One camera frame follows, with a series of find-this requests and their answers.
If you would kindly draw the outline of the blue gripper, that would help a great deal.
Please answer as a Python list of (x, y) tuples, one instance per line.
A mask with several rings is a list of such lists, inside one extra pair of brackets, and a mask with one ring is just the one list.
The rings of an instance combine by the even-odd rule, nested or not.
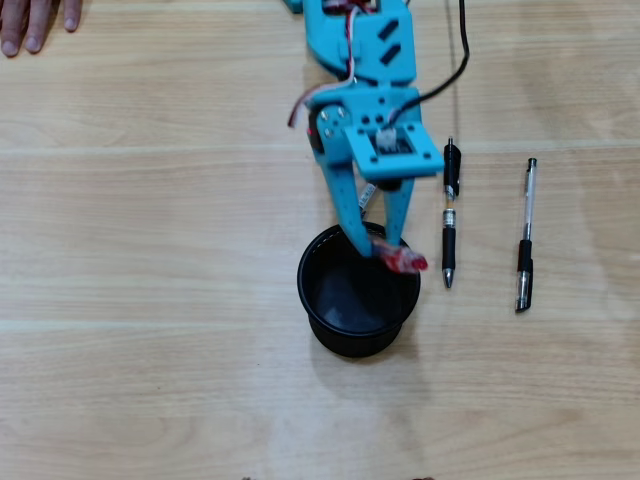
[[(354, 155), (345, 129), (376, 131), (409, 100), (418, 97), (413, 87), (353, 86), (315, 95), (309, 101), (307, 135), (317, 164), (324, 175), (339, 224), (363, 257), (373, 255), (369, 233), (362, 222), (359, 191), (354, 174)], [(415, 180), (382, 184), (386, 241), (401, 243)]]

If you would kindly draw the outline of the person's right hand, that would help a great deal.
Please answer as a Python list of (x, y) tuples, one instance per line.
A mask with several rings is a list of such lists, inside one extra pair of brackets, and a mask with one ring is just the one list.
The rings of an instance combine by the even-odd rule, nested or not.
[(58, 9), (62, 9), (64, 29), (73, 33), (80, 25), (83, 7), (83, 0), (3, 0), (1, 53), (6, 58), (15, 58), (24, 48), (29, 54), (39, 54)]

